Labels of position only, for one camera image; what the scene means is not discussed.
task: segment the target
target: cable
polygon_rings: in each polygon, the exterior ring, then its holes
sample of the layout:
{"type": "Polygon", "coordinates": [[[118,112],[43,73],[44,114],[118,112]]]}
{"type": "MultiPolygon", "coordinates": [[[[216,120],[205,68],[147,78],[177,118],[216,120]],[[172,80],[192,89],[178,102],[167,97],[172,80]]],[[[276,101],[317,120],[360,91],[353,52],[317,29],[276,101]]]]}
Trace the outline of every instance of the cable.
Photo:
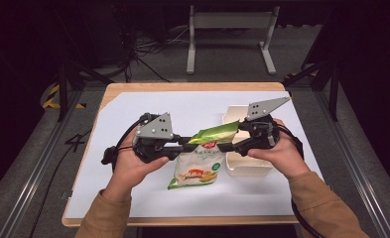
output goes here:
{"type": "MultiPolygon", "coordinates": [[[[278,124],[278,128],[281,132],[287,134],[291,140],[293,141],[294,145],[297,148],[297,151],[300,153],[302,159],[304,160],[304,151],[303,151],[303,143],[298,139],[294,134],[283,125],[278,124]]],[[[291,198],[291,207],[293,208],[294,215],[297,217],[297,220],[299,220],[300,224],[308,231],[310,234],[312,234],[316,238],[324,238],[324,236],[319,233],[315,228],[313,228],[306,219],[300,214],[300,211],[297,207],[297,204],[294,202],[294,200],[291,198]]]]}
{"type": "Polygon", "coordinates": [[[65,157],[67,156],[67,154],[71,150],[71,148],[74,148],[76,145],[78,145],[80,143],[80,139],[82,139],[83,137],[85,137],[89,133],[90,133],[90,130],[85,132],[83,135],[77,134],[76,141],[73,144],[70,145],[70,147],[65,151],[65,153],[62,156],[61,160],[58,162],[58,165],[56,166],[55,170],[53,171],[52,177],[50,178],[49,185],[47,186],[46,192],[45,192],[44,197],[43,197],[43,201],[42,201],[42,203],[40,205],[40,209],[39,209],[39,211],[37,213],[37,217],[36,217],[36,220],[34,221],[34,225],[33,225],[33,228],[31,230],[29,238],[32,238],[34,236],[34,232],[35,232],[35,230],[37,228],[37,224],[38,224],[38,221],[40,219],[41,213],[43,211],[44,204],[46,203],[46,199],[47,199],[47,197],[49,195],[50,187],[52,186],[53,180],[55,179],[56,173],[58,172],[58,169],[61,166],[62,161],[65,159],[65,157]]]}
{"type": "Polygon", "coordinates": [[[119,148],[121,146],[121,143],[123,143],[124,139],[126,139],[126,137],[130,134],[130,132],[133,130],[133,128],[135,128],[137,125],[139,125],[139,123],[145,121],[145,120],[150,120],[150,116],[151,114],[149,113],[145,113],[144,115],[142,115],[139,120],[137,120],[135,123],[133,123],[128,129],[127,131],[123,134],[123,136],[120,138],[120,140],[117,142],[117,145],[115,148],[119,148]]]}
{"type": "Polygon", "coordinates": [[[130,148],[133,148],[133,145],[132,146],[128,146],[128,147],[119,148],[118,151],[130,149],[130,148]]]}
{"type": "Polygon", "coordinates": [[[143,57],[147,54],[152,54],[152,55],[155,55],[155,54],[158,54],[160,53],[161,51],[163,51],[164,49],[168,48],[168,47],[171,47],[171,46],[174,46],[178,43],[189,43],[188,41],[184,41],[184,40],[180,40],[179,38],[189,30],[189,28],[185,28],[183,31],[181,31],[178,35],[176,35],[174,38],[172,39],[167,39],[166,40],[166,44],[164,46],[160,46],[160,43],[156,42],[156,41],[150,41],[150,42],[142,42],[142,45],[137,45],[134,50],[135,52],[138,52],[138,53],[143,53],[143,55],[138,55],[138,57],[143,57]]]}
{"type": "Polygon", "coordinates": [[[156,71],[154,71],[147,63],[145,63],[143,60],[141,60],[140,58],[136,57],[136,60],[139,60],[142,64],[144,64],[148,69],[150,69],[154,74],[156,74],[158,77],[160,77],[163,81],[166,81],[166,82],[171,82],[169,81],[168,79],[160,76],[156,71]]]}
{"type": "MultiPolygon", "coordinates": [[[[122,71],[124,71],[124,66],[121,65],[118,69],[114,70],[114,71],[111,71],[111,72],[107,72],[105,74],[102,74],[102,76],[104,77],[108,77],[108,78],[111,78],[111,77],[114,77],[114,76],[117,76],[118,74],[120,74],[122,71]]],[[[94,80],[97,80],[96,78],[94,78],[93,76],[90,76],[90,75],[82,75],[81,76],[83,77],[84,80],[87,80],[87,81],[94,81],[94,80]]]]}

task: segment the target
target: metal gripper plate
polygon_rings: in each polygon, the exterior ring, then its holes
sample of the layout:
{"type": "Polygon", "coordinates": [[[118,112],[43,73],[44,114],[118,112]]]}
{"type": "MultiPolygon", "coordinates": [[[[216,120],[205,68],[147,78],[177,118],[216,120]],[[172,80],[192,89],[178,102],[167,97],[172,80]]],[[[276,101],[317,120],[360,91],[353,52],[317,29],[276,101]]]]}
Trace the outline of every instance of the metal gripper plate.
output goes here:
{"type": "Polygon", "coordinates": [[[170,139],[173,138],[173,127],[170,113],[164,113],[147,125],[140,127],[136,132],[137,137],[170,139]]]}
{"type": "Polygon", "coordinates": [[[248,105],[247,121],[269,115],[272,111],[290,100],[290,97],[281,97],[266,101],[254,102],[248,105]]]}

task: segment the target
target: snack bag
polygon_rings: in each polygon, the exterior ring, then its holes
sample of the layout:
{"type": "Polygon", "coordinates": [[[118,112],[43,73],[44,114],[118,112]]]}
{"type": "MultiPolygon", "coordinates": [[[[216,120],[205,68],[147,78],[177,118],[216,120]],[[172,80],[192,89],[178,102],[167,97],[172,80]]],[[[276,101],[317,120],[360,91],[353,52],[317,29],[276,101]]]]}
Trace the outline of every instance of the snack bag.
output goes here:
{"type": "Polygon", "coordinates": [[[225,158],[225,153],[216,146],[219,143],[230,143],[238,130],[238,121],[225,125],[200,130],[190,140],[190,144],[198,144],[194,151],[181,153],[177,158],[174,178],[168,189],[184,186],[208,185],[216,181],[216,177],[225,158]]]}

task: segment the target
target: sleeve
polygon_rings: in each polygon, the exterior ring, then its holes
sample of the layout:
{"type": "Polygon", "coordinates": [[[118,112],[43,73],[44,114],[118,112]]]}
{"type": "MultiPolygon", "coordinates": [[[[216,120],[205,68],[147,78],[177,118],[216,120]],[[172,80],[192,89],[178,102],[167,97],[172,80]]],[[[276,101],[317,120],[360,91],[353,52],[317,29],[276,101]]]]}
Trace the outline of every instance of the sleeve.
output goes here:
{"type": "Polygon", "coordinates": [[[300,214],[324,237],[368,237],[352,210],[315,172],[290,178],[289,184],[300,214]]]}
{"type": "Polygon", "coordinates": [[[105,199],[98,193],[89,210],[83,217],[76,238],[115,238],[123,237],[130,213],[131,200],[117,203],[105,199]]]}

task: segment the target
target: hand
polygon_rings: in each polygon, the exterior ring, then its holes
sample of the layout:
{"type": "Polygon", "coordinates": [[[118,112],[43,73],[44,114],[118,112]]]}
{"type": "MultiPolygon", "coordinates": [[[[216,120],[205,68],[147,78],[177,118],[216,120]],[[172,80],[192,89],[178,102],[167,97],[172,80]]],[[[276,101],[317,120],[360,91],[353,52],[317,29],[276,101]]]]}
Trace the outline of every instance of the hand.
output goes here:
{"type": "MultiPolygon", "coordinates": [[[[281,120],[274,119],[279,125],[284,125],[281,120]]],[[[291,138],[283,132],[279,133],[278,144],[270,150],[251,149],[248,156],[269,161],[287,179],[309,172],[310,169],[303,161],[291,138]]]]}
{"type": "MultiPolygon", "coordinates": [[[[135,132],[136,128],[124,139],[120,148],[132,146],[135,132]]],[[[132,148],[120,150],[114,174],[102,196],[115,202],[129,200],[132,187],[139,184],[147,174],[161,168],[168,160],[167,157],[163,157],[145,164],[135,155],[132,148]]]]}

